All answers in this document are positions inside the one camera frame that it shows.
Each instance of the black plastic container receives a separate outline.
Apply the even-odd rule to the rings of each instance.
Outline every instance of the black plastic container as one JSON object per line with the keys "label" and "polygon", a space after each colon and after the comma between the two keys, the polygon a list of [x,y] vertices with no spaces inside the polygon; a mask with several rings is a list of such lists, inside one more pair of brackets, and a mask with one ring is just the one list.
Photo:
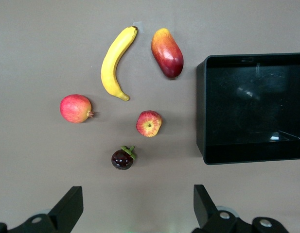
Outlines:
{"label": "black plastic container", "polygon": [[300,53],[209,56],[196,75],[206,164],[300,159]]}

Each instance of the green calyx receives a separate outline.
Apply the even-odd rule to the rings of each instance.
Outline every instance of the green calyx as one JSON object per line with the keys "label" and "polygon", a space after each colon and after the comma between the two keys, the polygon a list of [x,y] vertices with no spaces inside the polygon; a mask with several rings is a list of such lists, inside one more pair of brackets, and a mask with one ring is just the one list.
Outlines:
{"label": "green calyx", "polygon": [[129,154],[133,160],[136,159],[136,155],[132,153],[132,150],[135,148],[134,146],[131,146],[129,149],[127,149],[126,146],[121,146],[121,148],[123,151],[125,151],[127,154]]}

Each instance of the gray background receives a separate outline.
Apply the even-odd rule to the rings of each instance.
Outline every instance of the gray background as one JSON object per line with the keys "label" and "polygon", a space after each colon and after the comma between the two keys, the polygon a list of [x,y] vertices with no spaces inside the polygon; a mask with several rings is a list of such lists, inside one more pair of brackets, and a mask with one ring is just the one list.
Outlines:
{"label": "gray background", "polygon": [[[142,21],[118,66],[131,99],[103,88],[100,69],[119,32]],[[150,45],[168,28],[184,56],[167,80]],[[9,228],[52,208],[81,185],[84,232],[189,233],[198,227],[193,185],[251,223],[257,216],[300,233],[300,160],[205,165],[195,144],[195,68],[215,54],[300,52],[300,0],[0,1],[0,221]],[[82,124],[59,112],[69,94],[98,112]],[[163,119],[156,137],[140,135],[141,111]],[[135,145],[127,171],[110,162]]]}

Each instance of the red fruit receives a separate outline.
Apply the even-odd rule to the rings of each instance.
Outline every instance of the red fruit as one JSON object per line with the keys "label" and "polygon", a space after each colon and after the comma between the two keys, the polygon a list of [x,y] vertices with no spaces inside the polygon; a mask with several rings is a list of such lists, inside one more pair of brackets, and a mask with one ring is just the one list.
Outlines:
{"label": "red fruit", "polygon": [[122,146],[121,150],[114,152],[111,158],[113,166],[119,170],[129,169],[136,159],[136,156],[132,153],[134,148],[135,147],[132,146],[130,149],[127,149],[126,146]]}
{"label": "red fruit", "polygon": [[162,124],[161,116],[152,110],[143,111],[138,118],[136,129],[146,137],[153,137],[158,134]]}
{"label": "red fruit", "polygon": [[81,123],[94,115],[89,100],[78,94],[66,96],[61,100],[60,113],[65,120],[72,123]]}
{"label": "red fruit", "polygon": [[183,69],[183,55],[167,28],[155,32],[151,43],[152,54],[164,75],[173,80]]}

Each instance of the yellow banana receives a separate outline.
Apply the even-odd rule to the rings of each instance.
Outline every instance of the yellow banana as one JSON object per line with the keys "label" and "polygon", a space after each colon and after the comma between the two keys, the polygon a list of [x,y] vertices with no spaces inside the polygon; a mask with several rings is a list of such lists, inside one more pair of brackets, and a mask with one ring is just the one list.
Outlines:
{"label": "yellow banana", "polygon": [[125,28],[113,41],[101,67],[101,81],[106,91],[115,97],[124,101],[129,100],[129,96],[125,94],[116,79],[116,67],[122,55],[135,40],[138,32],[136,26]]}

